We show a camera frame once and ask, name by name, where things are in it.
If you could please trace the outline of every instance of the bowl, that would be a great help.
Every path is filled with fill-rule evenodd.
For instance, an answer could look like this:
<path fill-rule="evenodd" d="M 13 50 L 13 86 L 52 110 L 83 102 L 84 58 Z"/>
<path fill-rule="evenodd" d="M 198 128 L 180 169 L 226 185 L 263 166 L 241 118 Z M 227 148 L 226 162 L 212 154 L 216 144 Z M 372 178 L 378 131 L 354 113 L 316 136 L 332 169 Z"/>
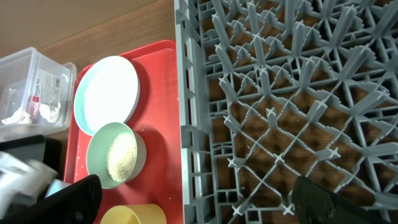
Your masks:
<path fill-rule="evenodd" d="M 155 204 L 118 205 L 109 209 L 101 224 L 166 224 L 166 215 Z"/>
<path fill-rule="evenodd" d="M 124 133 L 134 136 L 137 146 L 137 157 L 128 178 L 122 182 L 117 182 L 111 178 L 108 169 L 106 168 L 106 156 L 116 137 Z M 135 178 L 144 167 L 146 156 L 147 152 L 145 143 L 139 134 L 133 132 L 129 126 L 124 123 L 109 123 L 104 125 L 94 134 L 90 144 L 88 145 L 86 155 L 87 171 L 89 175 L 96 174 L 99 177 L 103 189 L 113 189 Z"/>
<path fill-rule="evenodd" d="M 132 63 L 120 56 L 95 63 L 81 80 L 73 113 L 79 128 L 94 135 L 111 122 L 128 121 L 137 107 L 140 85 Z"/>

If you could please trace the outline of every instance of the yellow cup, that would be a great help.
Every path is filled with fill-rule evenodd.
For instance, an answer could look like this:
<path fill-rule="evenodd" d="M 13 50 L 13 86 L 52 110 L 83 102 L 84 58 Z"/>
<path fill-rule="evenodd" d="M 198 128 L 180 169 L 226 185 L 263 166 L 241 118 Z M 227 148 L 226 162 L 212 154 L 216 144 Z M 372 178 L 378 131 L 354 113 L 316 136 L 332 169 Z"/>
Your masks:
<path fill-rule="evenodd" d="M 109 209 L 101 224 L 166 224 L 163 210 L 154 204 L 118 205 Z"/>

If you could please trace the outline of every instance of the white plate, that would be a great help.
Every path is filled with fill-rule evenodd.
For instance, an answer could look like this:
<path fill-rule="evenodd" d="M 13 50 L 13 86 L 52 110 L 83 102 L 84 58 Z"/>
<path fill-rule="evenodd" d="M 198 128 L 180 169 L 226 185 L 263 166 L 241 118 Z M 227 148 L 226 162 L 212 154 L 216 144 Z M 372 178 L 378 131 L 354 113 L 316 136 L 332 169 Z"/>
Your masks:
<path fill-rule="evenodd" d="M 81 80 L 73 112 L 79 128 L 94 135 L 111 122 L 128 121 L 139 99 L 139 79 L 132 63 L 120 56 L 95 63 Z"/>

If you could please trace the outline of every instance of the green bowl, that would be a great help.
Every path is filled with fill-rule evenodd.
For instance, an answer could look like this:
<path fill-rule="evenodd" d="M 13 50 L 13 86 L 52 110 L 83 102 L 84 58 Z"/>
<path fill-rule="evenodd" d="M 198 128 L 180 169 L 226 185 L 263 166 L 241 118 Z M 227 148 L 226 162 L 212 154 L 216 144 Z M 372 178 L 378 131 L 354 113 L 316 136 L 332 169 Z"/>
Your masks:
<path fill-rule="evenodd" d="M 125 182 L 114 181 L 106 168 L 106 155 L 108 154 L 109 148 L 116 137 L 123 133 L 132 134 L 137 144 L 137 159 L 129 178 L 125 181 L 133 179 L 144 167 L 146 147 L 140 135 L 131 131 L 124 123 L 114 122 L 104 125 L 94 134 L 88 145 L 86 155 L 88 174 L 96 174 L 101 181 L 103 189 L 113 189 Z"/>

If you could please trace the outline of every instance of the gray dish rack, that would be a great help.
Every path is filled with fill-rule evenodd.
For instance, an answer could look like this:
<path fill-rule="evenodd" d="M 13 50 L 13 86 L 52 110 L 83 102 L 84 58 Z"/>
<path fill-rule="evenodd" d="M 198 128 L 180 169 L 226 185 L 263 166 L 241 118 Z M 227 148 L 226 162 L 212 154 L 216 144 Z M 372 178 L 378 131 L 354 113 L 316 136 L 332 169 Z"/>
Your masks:
<path fill-rule="evenodd" d="M 299 175 L 333 179 L 336 193 L 354 185 L 373 198 L 364 208 L 392 220 L 397 0 L 174 4 L 185 223 L 288 220 Z M 317 134 L 329 137 L 315 144 Z"/>

